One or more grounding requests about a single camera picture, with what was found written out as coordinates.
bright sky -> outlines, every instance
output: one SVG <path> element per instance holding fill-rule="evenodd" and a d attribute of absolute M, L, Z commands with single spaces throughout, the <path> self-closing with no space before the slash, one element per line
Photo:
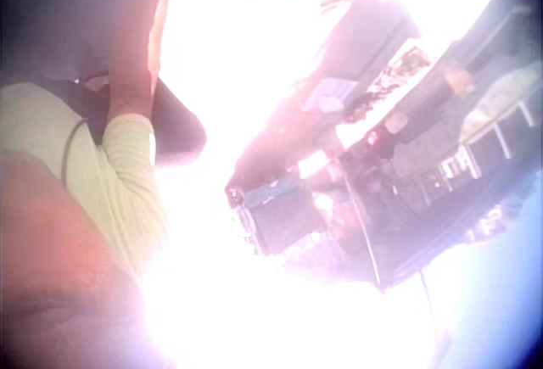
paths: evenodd
<path fill-rule="evenodd" d="M 404 1 L 423 34 L 441 42 L 453 12 L 472 20 L 488 0 L 444 0 L 447 8 Z M 161 77 L 203 121 L 209 143 L 195 165 L 158 172 L 175 246 L 168 268 L 146 281 L 146 294 L 158 342 L 184 367 L 420 368 L 432 352 L 417 277 L 386 296 L 365 283 L 293 282 L 233 239 L 239 227 L 224 185 L 331 28 L 317 4 L 171 0 Z M 447 14 L 437 19 L 441 11 Z M 465 31 L 456 23 L 445 26 L 448 42 Z"/>

light green shirt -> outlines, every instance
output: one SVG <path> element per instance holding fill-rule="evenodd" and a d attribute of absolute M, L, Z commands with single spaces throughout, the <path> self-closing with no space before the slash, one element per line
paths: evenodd
<path fill-rule="evenodd" d="M 31 84 L 3 87 L 0 99 L 0 149 L 32 154 L 61 178 L 64 147 L 81 117 Z M 87 125 L 77 129 L 67 159 L 68 191 L 136 275 L 150 268 L 168 242 L 154 155 L 150 121 L 122 115 L 106 126 L 101 146 Z"/>

person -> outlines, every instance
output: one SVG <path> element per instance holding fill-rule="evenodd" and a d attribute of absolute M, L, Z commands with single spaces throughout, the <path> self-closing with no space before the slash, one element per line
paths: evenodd
<path fill-rule="evenodd" d="M 2 368 L 174 367 L 136 281 L 46 165 L 2 151 L 0 198 Z"/>
<path fill-rule="evenodd" d="M 146 274 L 168 245 L 154 179 L 150 122 L 168 0 L 130 0 L 116 17 L 107 126 L 96 145 L 84 119 L 30 83 L 2 88 L 0 150 L 30 154 L 66 187 L 122 265 Z"/>

